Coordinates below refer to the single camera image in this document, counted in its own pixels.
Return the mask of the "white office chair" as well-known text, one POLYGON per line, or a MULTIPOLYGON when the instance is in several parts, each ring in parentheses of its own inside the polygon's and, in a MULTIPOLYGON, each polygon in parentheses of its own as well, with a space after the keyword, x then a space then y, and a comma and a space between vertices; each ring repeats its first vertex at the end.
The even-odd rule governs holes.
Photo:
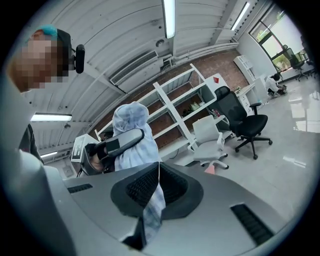
POLYGON ((225 139, 223 133, 216 126, 212 115, 203 117, 192 124, 195 139, 190 143, 187 149, 192 153, 193 160, 199 162, 203 167, 205 164, 213 166, 214 164, 229 169, 229 166, 220 161, 226 158, 224 152, 225 139))

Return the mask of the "blue plaid shirt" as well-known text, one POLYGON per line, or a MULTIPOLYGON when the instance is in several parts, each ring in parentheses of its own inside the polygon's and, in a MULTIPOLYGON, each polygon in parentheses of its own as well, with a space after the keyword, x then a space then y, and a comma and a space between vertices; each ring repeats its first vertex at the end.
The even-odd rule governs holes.
MULTIPOLYGON (((142 129, 144 138, 133 147, 115 158, 114 167, 121 171, 148 163, 158 163, 158 146, 153 139, 152 130, 147 124, 149 111, 144 105, 134 101, 119 106, 113 114, 113 135, 117 136, 131 129, 142 129)), ((143 229, 146 243, 150 243, 162 225, 162 211, 166 207, 163 190, 159 184, 159 168, 155 172, 155 184, 152 196, 143 210, 143 229)))

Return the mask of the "person's left hand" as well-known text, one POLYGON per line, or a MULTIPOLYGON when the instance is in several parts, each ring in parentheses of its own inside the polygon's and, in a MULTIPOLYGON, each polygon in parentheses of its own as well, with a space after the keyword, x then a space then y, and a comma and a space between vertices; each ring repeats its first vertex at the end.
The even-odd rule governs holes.
POLYGON ((84 152, 86 155, 84 156, 83 166, 89 176, 102 174, 107 171, 106 161, 108 153, 104 142, 98 144, 89 143, 85 146, 84 152))

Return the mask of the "person's dark shirt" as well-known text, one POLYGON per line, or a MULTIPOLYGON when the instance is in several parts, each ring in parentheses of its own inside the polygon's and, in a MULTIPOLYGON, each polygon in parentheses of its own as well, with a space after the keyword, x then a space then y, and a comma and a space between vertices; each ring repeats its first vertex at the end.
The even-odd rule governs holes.
POLYGON ((37 145, 36 145, 36 141, 35 141, 35 136, 34 136, 34 132, 32 129, 32 126, 29 124, 22 136, 20 145, 19 145, 19 149, 32 154, 33 156, 35 156, 42 164, 44 164, 44 161, 41 158, 41 155, 38 151, 37 145))

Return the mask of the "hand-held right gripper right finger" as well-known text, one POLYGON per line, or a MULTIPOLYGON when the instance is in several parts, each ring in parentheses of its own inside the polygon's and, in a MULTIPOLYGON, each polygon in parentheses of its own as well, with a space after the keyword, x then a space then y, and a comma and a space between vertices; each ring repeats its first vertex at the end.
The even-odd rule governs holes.
POLYGON ((262 250, 250 236, 233 206, 244 205, 275 236, 285 219, 267 202, 235 181, 205 172, 203 167, 171 164, 171 167, 197 180, 203 198, 184 218, 163 220, 154 239, 144 247, 145 256, 237 256, 259 255, 262 250))

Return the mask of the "white air conditioner unit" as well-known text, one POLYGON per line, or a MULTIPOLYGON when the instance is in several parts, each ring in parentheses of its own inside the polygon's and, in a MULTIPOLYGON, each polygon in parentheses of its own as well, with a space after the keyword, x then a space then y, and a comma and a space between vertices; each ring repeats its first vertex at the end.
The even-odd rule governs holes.
POLYGON ((109 81, 120 90, 129 93, 159 74, 162 66, 163 60, 160 59, 158 53, 153 50, 128 62, 109 77, 109 81))

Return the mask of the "black chair by window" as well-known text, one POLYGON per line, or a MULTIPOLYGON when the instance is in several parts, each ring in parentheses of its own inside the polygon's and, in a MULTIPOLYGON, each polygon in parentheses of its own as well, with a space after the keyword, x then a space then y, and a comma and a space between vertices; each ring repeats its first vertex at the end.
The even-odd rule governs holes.
POLYGON ((294 54, 293 50, 288 47, 286 44, 283 45, 283 54, 285 58, 290 63, 290 68, 281 73, 281 76, 284 78, 283 81, 289 81, 292 79, 301 81, 302 78, 308 79, 312 76, 312 73, 315 72, 314 62, 310 59, 303 59, 307 54, 302 55, 302 59, 294 54))

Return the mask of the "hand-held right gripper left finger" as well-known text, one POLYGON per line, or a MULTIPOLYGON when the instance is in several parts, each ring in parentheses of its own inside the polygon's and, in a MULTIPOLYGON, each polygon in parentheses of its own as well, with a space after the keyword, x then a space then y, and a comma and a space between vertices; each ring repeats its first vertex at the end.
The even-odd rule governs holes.
POLYGON ((126 193, 126 184, 147 173, 157 173, 159 163, 147 163, 108 174, 62 179, 59 171, 45 167, 52 200, 67 229, 65 256, 150 256, 125 243, 135 235, 139 218, 123 214, 112 195, 130 209, 142 212, 126 193))

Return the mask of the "black office chair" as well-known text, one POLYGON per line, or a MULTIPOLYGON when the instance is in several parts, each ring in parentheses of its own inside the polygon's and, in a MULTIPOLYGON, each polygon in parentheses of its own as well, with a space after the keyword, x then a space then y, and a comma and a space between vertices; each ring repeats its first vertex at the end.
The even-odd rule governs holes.
POLYGON ((273 141, 269 137, 261 137, 261 132, 266 127, 268 116, 258 114, 257 107, 260 102, 250 104, 249 107, 253 110, 253 115, 248 115, 236 94, 227 86, 219 87, 214 91, 216 95, 215 105, 217 110, 223 114, 228 122, 230 130, 239 138, 242 143, 235 148, 235 152, 248 143, 251 144, 253 159, 257 160, 258 155, 255 150, 255 141, 267 141, 271 146, 273 141))

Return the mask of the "white shelf unit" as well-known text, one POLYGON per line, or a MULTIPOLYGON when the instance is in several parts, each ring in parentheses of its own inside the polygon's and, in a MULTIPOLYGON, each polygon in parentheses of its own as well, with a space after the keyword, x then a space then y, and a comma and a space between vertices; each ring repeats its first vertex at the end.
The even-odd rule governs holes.
POLYGON ((163 84, 155 82, 153 90, 136 100, 148 108, 147 123, 162 160, 181 166, 193 161, 187 149, 195 139, 192 124, 213 114, 217 100, 213 82, 192 64, 163 84))

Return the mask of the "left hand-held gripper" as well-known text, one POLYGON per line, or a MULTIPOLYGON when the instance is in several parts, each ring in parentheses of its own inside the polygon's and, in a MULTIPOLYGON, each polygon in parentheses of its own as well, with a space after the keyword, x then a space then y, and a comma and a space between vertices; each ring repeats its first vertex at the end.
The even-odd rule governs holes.
POLYGON ((115 171, 115 158, 127 149, 135 146, 145 136, 142 129, 134 128, 119 135, 99 142, 88 134, 78 136, 73 144, 71 162, 80 164, 78 176, 94 176, 111 173, 115 171), (92 157, 99 151, 102 159, 103 169, 98 170, 92 165, 92 157))

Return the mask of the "large window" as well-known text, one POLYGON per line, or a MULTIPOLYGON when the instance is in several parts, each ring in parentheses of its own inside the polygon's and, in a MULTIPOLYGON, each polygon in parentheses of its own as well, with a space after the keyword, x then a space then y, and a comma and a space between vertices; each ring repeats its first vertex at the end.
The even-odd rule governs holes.
POLYGON ((285 57, 287 48, 292 50, 299 62, 309 59, 301 33, 285 11, 275 4, 264 12, 249 34, 264 50, 277 71, 284 72, 292 68, 285 57))

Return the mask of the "white desk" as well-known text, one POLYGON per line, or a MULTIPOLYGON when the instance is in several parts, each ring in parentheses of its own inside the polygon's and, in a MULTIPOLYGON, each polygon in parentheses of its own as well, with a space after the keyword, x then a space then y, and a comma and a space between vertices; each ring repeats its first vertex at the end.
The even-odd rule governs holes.
POLYGON ((242 104, 248 116, 254 114, 254 110, 252 107, 250 107, 250 105, 253 105, 255 103, 261 103, 261 105, 257 107, 257 109, 259 110, 268 101, 267 91, 265 88, 263 88, 263 84, 259 82, 254 82, 242 88, 241 90, 239 90, 239 92, 236 93, 236 96, 242 104))

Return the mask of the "white cabinet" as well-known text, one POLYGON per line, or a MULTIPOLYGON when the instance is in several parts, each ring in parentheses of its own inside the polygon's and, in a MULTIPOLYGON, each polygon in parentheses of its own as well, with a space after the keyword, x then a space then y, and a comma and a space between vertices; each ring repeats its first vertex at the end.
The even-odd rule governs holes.
POLYGON ((237 65, 249 84, 256 79, 253 72, 253 65, 245 55, 240 55, 234 58, 233 62, 237 65))

